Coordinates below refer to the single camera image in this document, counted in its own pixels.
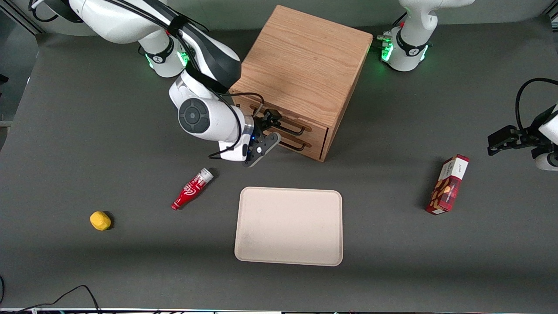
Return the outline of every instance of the wooden cabinet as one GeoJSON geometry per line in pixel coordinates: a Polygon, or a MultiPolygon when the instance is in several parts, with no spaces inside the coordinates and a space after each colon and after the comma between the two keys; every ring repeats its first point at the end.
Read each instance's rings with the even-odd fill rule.
{"type": "MultiPolygon", "coordinates": [[[[277,6],[242,62],[231,93],[261,94],[282,115],[284,147],[324,161],[354,87],[372,35],[277,6]]],[[[244,113],[255,96],[234,97],[244,113]]]]}

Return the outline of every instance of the yellow object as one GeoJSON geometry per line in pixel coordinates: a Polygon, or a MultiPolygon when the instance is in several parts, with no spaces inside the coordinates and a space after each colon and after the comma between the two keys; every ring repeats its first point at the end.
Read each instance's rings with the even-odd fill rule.
{"type": "Polygon", "coordinates": [[[95,227],[95,229],[104,231],[110,228],[112,221],[104,212],[94,212],[91,217],[89,217],[89,221],[95,227]]]}

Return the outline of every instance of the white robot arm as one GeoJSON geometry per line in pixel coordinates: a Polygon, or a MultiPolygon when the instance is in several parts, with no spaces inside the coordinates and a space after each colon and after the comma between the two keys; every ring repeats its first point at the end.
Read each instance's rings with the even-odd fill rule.
{"type": "Polygon", "coordinates": [[[533,78],[523,84],[516,97],[517,127],[508,125],[488,136],[488,155],[502,150],[534,147],[531,155],[535,165],[541,170],[558,171],[558,105],[538,115],[529,127],[523,127],[519,115],[519,99],[523,90],[533,82],[558,85],[558,81],[547,78],[533,78]]]}
{"type": "Polygon", "coordinates": [[[280,142],[279,134],[265,137],[261,127],[278,125],[278,113],[266,112],[269,119],[263,121],[255,115],[244,115],[223,98],[240,78],[238,55],[201,32],[193,20],[168,7],[166,0],[44,2],[70,21],[85,22],[108,41],[139,42],[158,75],[178,75],[169,89],[178,109],[178,121],[188,134],[219,142],[219,152],[210,158],[220,155],[222,159],[253,166],[280,142]]]}
{"type": "Polygon", "coordinates": [[[382,61],[398,71],[413,70],[424,59],[428,39],[438,25],[434,10],[464,7],[473,2],[475,0],[399,0],[407,11],[407,19],[403,27],[396,26],[382,36],[387,42],[382,61]]]}

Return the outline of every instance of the plastic tray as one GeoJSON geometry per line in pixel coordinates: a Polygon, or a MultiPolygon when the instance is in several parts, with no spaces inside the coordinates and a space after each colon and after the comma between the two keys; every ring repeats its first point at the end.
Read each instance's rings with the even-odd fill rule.
{"type": "Polygon", "coordinates": [[[241,261],[339,265],[343,260],[341,194],[245,188],[240,193],[234,255],[241,261]]]}

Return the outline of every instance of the dark gray tabletop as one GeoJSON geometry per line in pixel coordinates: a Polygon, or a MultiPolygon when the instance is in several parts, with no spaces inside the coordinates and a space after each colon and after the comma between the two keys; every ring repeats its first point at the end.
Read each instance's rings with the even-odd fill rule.
{"type": "MultiPolygon", "coordinates": [[[[137,45],[41,36],[0,153],[3,306],[87,284],[102,307],[557,312],[558,174],[529,150],[486,153],[487,135],[514,124],[521,84],[556,78],[551,35],[546,18],[440,26],[410,73],[371,50],[326,162],[277,148],[253,169],[206,158],[217,144],[181,130],[173,79],[137,45]],[[471,161],[454,210],[432,216],[441,161],[457,153],[471,161]],[[171,210],[202,167],[217,179],[171,210]],[[238,261],[246,186],[339,191],[341,265],[238,261]],[[114,230],[91,227],[97,210],[114,214],[114,230]]],[[[214,36],[245,55],[257,32],[214,36]]],[[[524,124],[557,99],[553,85],[530,86],[524,124]]],[[[76,292],[59,306],[92,304],[76,292]]]]}

